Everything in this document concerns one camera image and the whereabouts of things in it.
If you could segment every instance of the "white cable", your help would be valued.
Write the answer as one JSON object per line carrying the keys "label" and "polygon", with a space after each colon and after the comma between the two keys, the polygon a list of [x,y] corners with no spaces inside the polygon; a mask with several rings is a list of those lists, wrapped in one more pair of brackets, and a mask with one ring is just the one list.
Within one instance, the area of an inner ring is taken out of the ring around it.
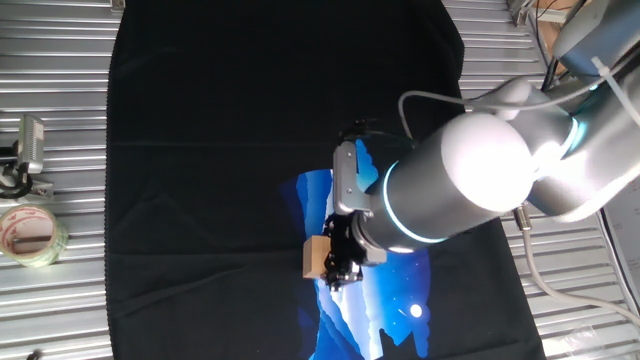
{"label": "white cable", "polygon": [[604,300],[596,299],[592,297],[564,294],[551,288],[549,285],[547,285],[546,282],[544,282],[544,280],[542,279],[542,276],[540,276],[540,273],[538,272],[538,268],[536,267],[535,262],[533,261],[531,233],[529,232],[529,230],[522,230],[522,238],[524,241],[524,253],[527,256],[527,265],[529,266],[529,270],[531,271],[531,276],[533,276],[533,280],[536,282],[536,284],[538,284],[540,289],[542,289],[544,292],[553,296],[556,299],[570,301],[570,302],[574,302],[582,305],[598,306],[601,308],[609,309],[611,311],[615,311],[618,314],[631,320],[637,326],[640,326],[640,318],[637,317],[635,314],[633,314],[631,311],[623,307],[612,304],[608,301],[604,301]]}
{"label": "white cable", "polygon": [[[620,64],[618,64],[617,66],[615,66],[609,73],[608,75],[613,77],[615,74],[617,74],[621,69],[623,69],[630,61],[631,59],[633,59],[638,53],[640,52],[640,50],[637,50],[635,53],[633,53],[632,55],[628,56],[624,61],[622,61]],[[459,98],[455,98],[455,97],[451,97],[451,96],[446,96],[446,95],[440,95],[440,94],[435,94],[435,93],[431,93],[428,91],[418,91],[418,90],[412,90],[412,91],[407,91],[404,94],[402,94],[400,96],[400,99],[398,99],[398,113],[400,114],[400,121],[402,122],[402,127],[404,128],[404,132],[406,133],[407,137],[409,139],[413,139],[413,136],[411,135],[411,129],[409,129],[409,124],[407,123],[407,118],[405,117],[404,114],[404,101],[406,100],[406,98],[410,97],[410,96],[420,96],[420,97],[425,97],[425,98],[429,98],[429,99],[434,99],[434,100],[440,100],[440,101],[445,101],[445,102],[449,102],[452,104],[458,104],[458,105],[464,105],[464,106],[469,106],[472,108],[476,108],[476,109],[491,109],[491,110],[507,110],[507,111],[514,111],[514,110],[518,110],[518,111],[531,111],[531,110],[539,110],[539,109],[543,109],[549,106],[554,106],[554,105],[559,105],[562,103],[565,103],[567,101],[571,101],[574,98],[582,95],[582,94],[586,94],[588,92],[591,91],[591,89],[593,89],[594,87],[599,86],[600,84],[602,84],[603,82],[605,82],[607,79],[604,77],[601,77],[600,79],[598,79],[596,82],[589,84],[583,88],[580,88],[570,94],[567,94],[565,96],[553,99],[553,100],[549,100],[549,101],[545,101],[545,102],[541,102],[538,104],[534,104],[534,105],[513,105],[513,104],[498,104],[498,105],[494,105],[494,104],[483,104],[480,100],[482,100],[482,97],[484,97],[485,95],[491,93],[492,91],[487,92],[486,94],[479,96],[477,98],[473,98],[473,99],[459,99]]]}
{"label": "white cable", "polygon": [[591,61],[596,66],[596,68],[598,68],[598,73],[600,73],[600,76],[607,80],[607,83],[609,83],[609,87],[611,87],[613,93],[618,97],[618,100],[622,104],[622,107],[627,110],[627,113],[629,113],[633,120],[636,121],[638,126],[640,126],[640,114],[638,114],[638,110],[636,110],[636,108],[633,106],[633,103],[631,103],[631,100],[629,99],[627,94],[625,94],[624,91],[620,88],[618,82],[613,78],[613,76],[611,76],[611,71],[609,70],[609,68],[605,66],[597,56],[591,59]]}

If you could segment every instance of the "blue printed graphic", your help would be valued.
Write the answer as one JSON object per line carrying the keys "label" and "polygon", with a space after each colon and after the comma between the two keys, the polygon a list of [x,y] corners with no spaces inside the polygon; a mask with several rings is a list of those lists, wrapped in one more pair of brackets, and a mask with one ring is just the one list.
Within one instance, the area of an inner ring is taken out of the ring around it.
{"label": "blue printed graphic", "polygon": [[[356,146],[358,186],[366,190],[379,173],[364,143],[358,141]],[[297,195],[285,197],[293,218],[304,224],[297,225],[305,239],[321,234],[325,219],[333,213],[332,181],[330,170],[316,170],[283,185],[283,194]],[[295,192],[286,189],[287,186],[295,186]],[[315,353],[310,359],[383,358],[386,347],[381,335],[393,341],[392,347],[406,347],[413,341],[415,354],[425,358],[429,347],[427,299],[431,282],[427,250],[389,253],[385,264],[363,268],[363,276],[362,282],[348,285],[338,293],[330,292],[323,281],[316,281],[320,325]]]}

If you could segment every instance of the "corrugated metal surface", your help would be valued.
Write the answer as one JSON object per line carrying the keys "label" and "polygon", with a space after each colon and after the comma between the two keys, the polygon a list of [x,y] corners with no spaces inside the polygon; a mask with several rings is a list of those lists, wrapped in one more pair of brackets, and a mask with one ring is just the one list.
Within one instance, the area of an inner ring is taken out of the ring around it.
{"label": "corrugated metal surface", "polygon": [[[0,359],[111,357],[104,290],[105,95],[119,24],[108,0],[0,0],[0,145],[45,120],[47,204],[69,249],[43,269],[0,256]],[[0,212],[8,205],[0,203]]]}
{"label": "corrugated metal surface", "polygon": [[[465,97],[478,96],[513,75],[543,73],[527,29],[511,25],[502,0],[444,0],[467,47]],[[0,0],[0,145],[15,140],[18,117],[46,122],[45,171],[56,198],[47,206],[71,233],[56,264],[26,269],[0,256],[0,360],[111,357],[104,300],[103,206],[105,92],[119,15],[108,0]],[[8,206],[0,204],[0,212]],[[522,242],[503,219],[532,312],[551,358],[564,357],[559,339],[584,321],[611,351],[640,348],[635,329],[616,315],[543,296],[527,277]],[[595,218],[556,224],[537,214],[535,249],[545,277],[559,289],[623,301]]]}
{"label": "corrugated metal surface", "polygon": [[[623,306],[631,303],[629,293],[621,286],[619,269],[596,216],[562,224],[548,219],[533,207],[530,209],[536,264],[552,287]],[[588,324],[593,327],[596,337],[583,346],[605,347],[591,353],[592,357],[588,359],[623,355],[629,357],[617,359],[636,359],[633,354],[640,351],[638,329],[609,310],[559,301],[544,294],[530,276],[522,236],[513,217],[503,217],[502,223],[547,356],[550,359],[569,357],[566,337],[576,328]]]}

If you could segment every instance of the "black cloth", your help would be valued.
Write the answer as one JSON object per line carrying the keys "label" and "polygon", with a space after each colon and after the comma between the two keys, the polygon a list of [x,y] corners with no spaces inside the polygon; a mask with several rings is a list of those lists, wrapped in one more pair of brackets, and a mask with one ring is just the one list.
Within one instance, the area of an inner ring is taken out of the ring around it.
{"label": "black cloth", "polygon": [[[326,324],[279,189],[330,168],[356,119],[401,135],[404,91],[460,96],[463,55],[435,0],[128,0],[107,106],[115,358],[309,359]],[[407,101],[418,138],[463,112]],[[499,221],[428,260],[429,358],[544,358]],[[410,338],[381,330],[383,358],[420,358]]]}

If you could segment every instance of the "packing tape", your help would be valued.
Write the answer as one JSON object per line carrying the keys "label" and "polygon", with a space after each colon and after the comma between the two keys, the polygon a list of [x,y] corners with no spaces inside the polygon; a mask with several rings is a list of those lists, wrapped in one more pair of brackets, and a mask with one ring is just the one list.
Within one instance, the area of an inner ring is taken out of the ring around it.
{"label": "packing tape", "polygon": [[[29,244],[29,239],[44,240]],[[26,240],[27,246],[21,246],[23,251],[18,251],[16,240]],[[41,206],[16,206],[0,217],[0,251],[24,266],[40,267],[53,263],[67,247],[68,241],[69,233],[64,225]]]}

